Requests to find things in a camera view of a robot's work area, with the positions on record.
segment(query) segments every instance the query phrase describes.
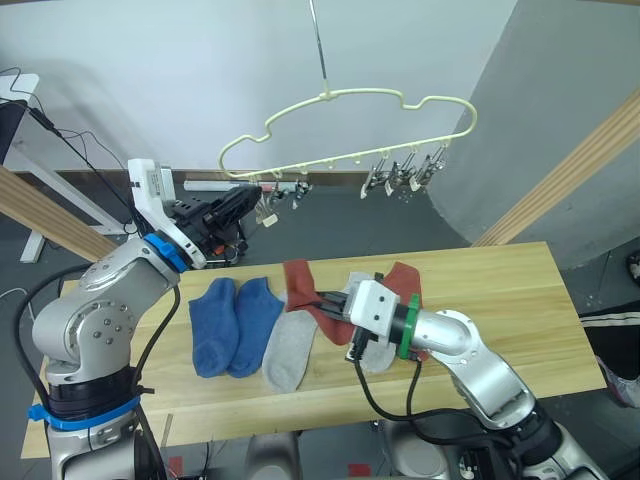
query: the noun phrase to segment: gray wall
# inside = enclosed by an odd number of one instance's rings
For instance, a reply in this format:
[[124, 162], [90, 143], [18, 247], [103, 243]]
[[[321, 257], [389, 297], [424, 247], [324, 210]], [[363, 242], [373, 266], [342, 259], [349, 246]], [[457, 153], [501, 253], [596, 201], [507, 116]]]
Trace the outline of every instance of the gray wall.
[[[640, 82], [640, 8], [520, 0], [472, 95], [479, 123], [455, 142], [430, 194], [477, 239]], [[546, 240], [561, 267], [640, 234], [640, 145], [632, 145], [514, 242]]]

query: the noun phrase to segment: red object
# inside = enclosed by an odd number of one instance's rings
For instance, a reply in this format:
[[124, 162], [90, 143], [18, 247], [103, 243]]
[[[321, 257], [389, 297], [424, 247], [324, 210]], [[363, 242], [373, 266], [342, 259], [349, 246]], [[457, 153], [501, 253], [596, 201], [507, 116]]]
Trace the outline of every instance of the red object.
[[184, 474], [184, 465], [182, 457], [169, 457], [169, 468], [173, 474], [181, 477]]
[[349, 477], [370, 477], [371, 467], [366, 463], [350, 463], [347, 465]]
[[316, 293], [316, 287], [306, 260], [290, 260], [284, 262], [284, 275], [287, 280], [287, 312], [306, 310], [318, 322], [324, 334], [336, 345], [346, 345], [353, 336], [353, 325], [333, 320], [318, 310], [314, 302], [323, 302]]
[[[323, 299], [316, 293], [313, 276], [306, 260], [290, 260], [284, 262], [284, 274], [287, 280], [287, 312], [293, 310], [306, 310], [318, 322], [318, 326], [324, 334], [336, 345], [346, 345], [351, 341], [354, 326], [339, 320], [327, 317], [316, 307], [310, 305], [322, 302]], [[411, 295], [420, 295], [422, 306], [422, 287], [420, 285], [420, 272], [410, 265], [401, 262], [393, 264], [393, 268], [382, 281], [383, 285], [400, 295], [401, 302], [409, 304]], [[421, 355], [426, 360], [426, 353]]]

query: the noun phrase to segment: blue ring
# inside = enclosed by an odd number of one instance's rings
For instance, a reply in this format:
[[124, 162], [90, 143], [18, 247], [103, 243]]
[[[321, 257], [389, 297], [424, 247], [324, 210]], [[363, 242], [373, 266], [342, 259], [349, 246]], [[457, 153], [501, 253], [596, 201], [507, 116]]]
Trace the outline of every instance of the blue ring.
[[52, 427], [58, 430], [73, 431], [73, 430], [85, 430], [87, 428], [96, 427], [103, 423], [113, 420], [127, 412], [130, 412], [140, 404], [140, 397], [134, 397], [127, 403], [120, 405], [113, 410], [109, 410], [101, 415], [87, 418], [86, 420], [61, 420], [51, 415], [42, 405], [32, 405], [29, 407], [28, 417], [37, 422], [40, 420], [46, 420]]
[[148, 235], [145, 235], [144, 239], [151, 245], [153, 245], [158, 250], [158, 252], [160, 252], [160, 255], [169, 260], [169, 262], [171, 262], [171, 265], [176, 267], [179, 273], [186, 272], [189, 269], [189, 267], [187, 267], [187, 264], [184, 263], [184, 260], [182, 260], [182, 257], [180, 257], [180, 254], [176, 250], [176, 247], [174, 247], [171, 243], [165, 242], [155, 233], [149, 233]]

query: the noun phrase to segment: white wall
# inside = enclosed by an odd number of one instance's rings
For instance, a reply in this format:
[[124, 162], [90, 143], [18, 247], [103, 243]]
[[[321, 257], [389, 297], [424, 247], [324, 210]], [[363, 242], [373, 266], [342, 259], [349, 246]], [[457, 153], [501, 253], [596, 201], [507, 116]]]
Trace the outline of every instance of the white wall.
[[[331, 86], [397, 88], [411, 102], [469, 98], [514, 4], [316, 0]], [[41, 76], [38, 92], [58, 127], [94, 130], [124, 158], [181, 169], [217, 169], [223, 145], [262, 133], [269, 115], [322, 90], [306, 0], [2, 6], [0, 67], [12, 65]], [[453, 131], [461, 111], [399, 112], [391, 99], [340, 99], [283, 120], [269, 146], [242, 147], [229, 160], [265, 168], [436, 136]], [[25, 141], [57, 169], [83, 168], [38, 135]], [[99, 167], [116, 168], [90, 148]], [[21, 167], [17, 158], [7, 164]]]

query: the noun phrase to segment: green ring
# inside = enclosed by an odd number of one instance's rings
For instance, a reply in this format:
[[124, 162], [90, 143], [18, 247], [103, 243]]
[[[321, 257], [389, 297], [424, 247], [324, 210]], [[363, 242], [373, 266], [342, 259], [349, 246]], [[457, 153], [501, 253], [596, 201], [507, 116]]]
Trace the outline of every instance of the green ring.
[[398, 356], [403, 360], [409, 358], [409, 347], [413, 332], [416, 331], [416, 322], [418, 320], [418, 312], [420, 311], [420, 295], [414, 293], [409, 301], [409, 311], [404, 322], [404, 331], [402, 332], [402, 341], [400, 342], [400, 353]]

